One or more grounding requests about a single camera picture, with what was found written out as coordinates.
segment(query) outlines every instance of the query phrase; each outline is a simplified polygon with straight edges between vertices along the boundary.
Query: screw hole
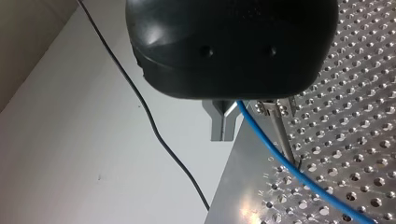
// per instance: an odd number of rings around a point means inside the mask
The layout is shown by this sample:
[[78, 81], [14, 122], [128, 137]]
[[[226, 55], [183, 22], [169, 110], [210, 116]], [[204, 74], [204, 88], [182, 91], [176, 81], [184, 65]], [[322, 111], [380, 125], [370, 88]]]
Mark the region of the screw hole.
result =
[[210, 46], [202, 46], [200, 48], [200, 54], [203, 58], [210, 58], [214, 54], [214, 51]]
[[264, 54], [268, 57], [274, 57], [276, 55], [276, 48], [273, 46], [265, 47]]

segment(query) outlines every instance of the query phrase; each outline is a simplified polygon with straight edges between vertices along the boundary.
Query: black plastic housing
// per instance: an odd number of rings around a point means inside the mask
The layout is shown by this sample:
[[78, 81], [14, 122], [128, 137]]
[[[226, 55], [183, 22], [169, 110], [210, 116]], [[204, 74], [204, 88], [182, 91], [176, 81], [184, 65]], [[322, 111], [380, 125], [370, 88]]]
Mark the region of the black plastic housing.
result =
[[134, 55], [156, 90], [189, 99], [275, 99], [309, 87], [336, 0], [127, 0]]

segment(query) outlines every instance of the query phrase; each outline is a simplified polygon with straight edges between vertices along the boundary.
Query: metal hole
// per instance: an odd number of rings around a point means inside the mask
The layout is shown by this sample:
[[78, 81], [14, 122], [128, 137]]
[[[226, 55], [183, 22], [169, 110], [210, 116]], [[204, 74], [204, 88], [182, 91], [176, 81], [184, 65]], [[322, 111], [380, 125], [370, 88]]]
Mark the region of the metal hole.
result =
[[358, 174], [358, 173], [352, 174], [352, 175], [350, 175], [350, 179], [351, 179], [352, 181], [358, 181], [358, 180], [361, 179], [361, 175]]
[[273, 214], [272, 220], [273, 220], [275, 223], [279, 223], [279, 222], [282, 221], [282, 216], [281, 216], [279, 213]]
[[356, 193], [355, 192], [349, 192], [346, 195], [346, 199], [349, 201], [355, 201], [357, 199]]
[[307, 167], [309, 172], [314, 172], [317, 170], [317, 165], [314, 163], [309, 164]]
[[285, 203], [288, 199], [287, 199], [286, 195], [281, 194], [281, 195], [277, 196], [277, 200], [278, 200], [280, 203]]
[[306, 200], [299, 201], [299, 203], [298, 203], [298, 207], [301, 209], [305, 209], [307, 206], [308, 206], [308, 203], [306, 202]]
[[364, 207], [364, 206], [358, 207], [358, 212], [365, 213], [366, 212], [366, 207]]
[[330, 211], [329, 211], [329, 207], [328, 206], [323, 206], [319, 208], [319, 213], [323, 216], [327, 216], [329, 215]]
[[384, 218], [386, 221], [392, 220], [392, 219], [393, 219], [393, 214], [391, 214], [391, 213], [386, 213], [386, 214], [384, 214], [383, 218]]
[[373, 207], [379, 207], [379, 206], [382, 205], [382, 202], [381, 202], [380, 199], [375, 198], [375, 199], [372, 199], [372, 200], [370, 201], [370, 204], [371, 204]]
[[396, 197], [396, 193], [394, 191], [390, 191], [386, 193], [387, 198], [395, 198]]
[[395, 178], [396, 177], [396, 171], [388, 172], [388, 177], [389, 178]]
[[286, 209], [286, 213], [289, 214], [289, 215], [292, 215], [292, 214], [293, 214], [293, 209], [290, 208], [290, 207], [287, 208], [287, 209]]
[[274, 207], [274, 205], [273, 205], [271, 202], [266, 203], [265, 206], [267, 206], [267, 208], [272, 208], [272, 207]]
[[349, 216], [346, 215], [346, 214], [343, 214], [343, 220], [344, 220], [345, 222], [350, 222], [350, 221], [352, 220], [352, 218], [349, 217]]
[[364, 167], [364, 169], [363, 169], [363, 171], [364, 171], [365, 173], [371, 173], [373, 170], [374, 170], [374, 168], [371, 167], [371, 166], [366, 166], [366, 167]]
[[376, 186], [378, 186], [378, 187], [384, 186], [384, 185], [385, 185], [385, 180], [384, 180], [384, 178], [381, 178], [381, 177], [376, 178], [376, 179], [374, 180], [374, 184], [375, 184]]
[[367, 187], [367, 186], [361, 186], [361, 192], [365, 193], [365, 192], [367, 192], [367, 191], [369, 191], [369, 187]]
[[273, 190], [278, 190], [279, 186], [277, 184], [271, 185], [271, 189]]
[[330, 176], [336, 176], [336, 175], [338, 175], [338, 170], [335, 169], [335, 168], [329, 169], [329, 170], [328, 170], [328, 174], [329, 174]]
[[361, 162], [361, 161], [363, 161], [363, 160], [364, 160], [364, 157], [363, 157], [363, 155], [361, 155], [361, 154], [355, 155], [355, 156], [353, 157], [353, 161], [356, 161], [356, 162]]
[[290, 177], [290, 176], [284, 177], [284, 178], [283, 178], [283, 182], [284, 182], [286, 185], [291, 184], [291, 177]]

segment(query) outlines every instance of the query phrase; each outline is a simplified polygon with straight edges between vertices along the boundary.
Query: black cable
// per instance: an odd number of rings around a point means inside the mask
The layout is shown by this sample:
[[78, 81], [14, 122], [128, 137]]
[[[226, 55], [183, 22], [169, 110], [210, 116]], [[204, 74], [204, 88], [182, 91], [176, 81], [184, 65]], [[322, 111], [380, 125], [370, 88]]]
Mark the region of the black cable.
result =
[[107, 42], [103, 38], [101, 32], [99, 31], [98, 27], [96, 26], [95, 22], [93, 21], [90, 12], [88, 9], [85, 7], [85, 5], [81, 2], [81, 0], [77, 0], [78, 4], [82, 7], [84, 10], [85, 14], [88, 17], [88, 20], [90, 21], [93, 29], [95, 30], [96, 34], [99, 36], [100, 40], [102, 41], [102, 44], [105, 46], [108, 54], [110, 57], [113, 59], [114, 63], [116, 66], [120, 69], [120, 72], [122, 75], [125, 77], [126, 81], [129, 83], [131, 88], [134, 90], [134, 93], [136, 94], [137, 98], [139, 99], [140, 103], [142, 103], [143, 108], [145, 108], [146, 114], [148, 115], [149, 122], [151, 124], [152, 131], [154, 131], [155, 136], [158, 138], [158, 141], [160, 141], [161, 145], [165, 148], [165, 150], [169, 153], [169, 155], [172, 157], [172, 159], [175, 160], [177, 165], [180, 166], [180, 168], [186, 173], [186, 175], [189, 177], [190, 181], [192, 184], [195, 186], [195, 189], [197, 190], [199, 196], [201, 197], [202, 202], [204, 203], [206, 210], [209, 211], [209, 204], [206, 201], [205, 195], [202, 193], [198, 183], [195, 181], [194, 177], [190, 173], [190, 171], [187, 169], [187, 167], [181, 162], [181, 160], [177, 157], [177, 155], [172, 151], [172, 149], [166, 145], [165, 141], [163, 141], [163, 138], [161, 137], [160, 133], [158, 132], [157, 125], [155, 124], [154, 118], [151, 115], [151, 112], [149, 110], [148, 105], [146, 104], [145, 99], [143, 98], [142, 94], [140, 94], [140, 91], [137, 89], [136, 85], [132, 82], [131, 78], [128, 76], [126, 73], [125, 69], [122, 67], [120, 64], [119, 60], [117, 59], [116, 55], [114, 55], [113, 51], [111, 48], [108, 46]]

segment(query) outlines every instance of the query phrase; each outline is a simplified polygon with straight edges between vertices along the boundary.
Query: perforated metal plate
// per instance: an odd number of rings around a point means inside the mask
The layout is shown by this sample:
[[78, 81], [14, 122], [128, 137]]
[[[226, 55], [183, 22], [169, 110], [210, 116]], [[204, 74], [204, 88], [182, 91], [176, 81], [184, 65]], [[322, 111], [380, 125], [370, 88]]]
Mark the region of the perforated metal plate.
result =
[[[339, 7], [338, 30], [323, 70], [314, 85], [296, 96], [295, 118], [284, 122], [295, 152], [304, 157], [304, 173], [378, 223], [396, 223], [396, 2], [342, 0]], [[238, 218], [244, 212], [254, 218], [228, 223], [355, 223], [269, 155], [266, 159], [262, 162], [271, 165], [262, 170], [263, 183], [241, 192], [254, 209], [244, 211], [242, 203], [229, 201], [238, 203], [228, 210], [240, 213]], [[238, 171], [226, 167], [225, 173]], [[220, 184], [247, 181], [235, 180], [224, 175]], [[254, 196], [247, 196], [252, 190]], [[233, 196], [218, 191], [216, 197]], [[227, 205], [216, 197], [216, 207]], [[206, 223], [222, 220], [209, 213]]]

